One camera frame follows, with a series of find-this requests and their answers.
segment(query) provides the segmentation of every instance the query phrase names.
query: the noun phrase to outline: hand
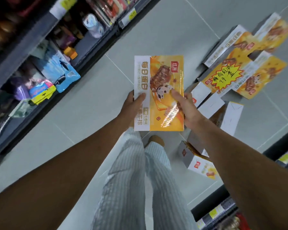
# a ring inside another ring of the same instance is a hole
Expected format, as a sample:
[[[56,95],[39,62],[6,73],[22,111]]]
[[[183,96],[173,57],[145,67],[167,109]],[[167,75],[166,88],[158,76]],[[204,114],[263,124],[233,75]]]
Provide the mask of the hand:
[[[142,93],[138,96],[136,100],[133,98],[134,91],[129,92],[121,112],[118,117],[121,118],[121,121],[128,124],[128,127],[134,127],[134,118],[139,112],[139,109],[146,97],[146,93]]]
[[[192,94],[184,93],[184,97],[180,95],[176,90],[171,91],[172,97],[179,102],[182,111],[185,115],[184,124],[193,129],[196,124],[206,118],[197,110],[192,101]]]

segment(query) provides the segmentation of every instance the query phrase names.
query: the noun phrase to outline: light blue pants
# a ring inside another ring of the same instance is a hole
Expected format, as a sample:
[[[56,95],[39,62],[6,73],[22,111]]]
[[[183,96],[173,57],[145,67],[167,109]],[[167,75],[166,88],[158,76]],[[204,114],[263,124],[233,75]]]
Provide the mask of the light blue pants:
[[[146,229],[145,172],[153,187],[154,229],[198,229],[164,148],[150,142],[144,149],[139,132],[133,128],[123,137],[125,144],[109,171],[92,229]]]

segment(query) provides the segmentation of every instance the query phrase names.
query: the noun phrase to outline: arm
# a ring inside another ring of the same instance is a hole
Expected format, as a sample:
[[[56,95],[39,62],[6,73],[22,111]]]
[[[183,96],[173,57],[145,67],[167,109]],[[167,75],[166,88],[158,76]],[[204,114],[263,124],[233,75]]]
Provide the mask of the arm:
[[[0,193],[0,229],[57,229],[144,99],[141,95],[133,102],[130,92],[115,119]]]
[[[252,229],[288,229],[288,170],[203,117],[190,94],[172,94]]]

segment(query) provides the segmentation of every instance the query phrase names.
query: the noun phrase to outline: leg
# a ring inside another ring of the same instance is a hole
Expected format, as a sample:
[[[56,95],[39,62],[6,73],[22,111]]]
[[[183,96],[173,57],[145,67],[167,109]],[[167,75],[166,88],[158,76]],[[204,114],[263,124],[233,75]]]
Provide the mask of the leg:
[[[160,140],[156,140],[156,136],[154,137],[155,139],[145,148],[146,174],[151,180],[154,191],[154,229],[198,229],[193,215],[175,183],[166,152]]]
[[[145,229],[145,154],[141,136],[133,128],[111,167],[92,229]]]

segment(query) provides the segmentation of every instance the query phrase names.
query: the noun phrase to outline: person's left arm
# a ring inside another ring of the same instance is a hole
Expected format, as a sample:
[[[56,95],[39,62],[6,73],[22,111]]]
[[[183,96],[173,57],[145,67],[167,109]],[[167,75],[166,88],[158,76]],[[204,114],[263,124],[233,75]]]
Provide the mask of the person's left arm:
[[[130,92],[120,114],[93,135],[37,167],[0,193],[0,229],[57,229],[124,131],[145,94]]]

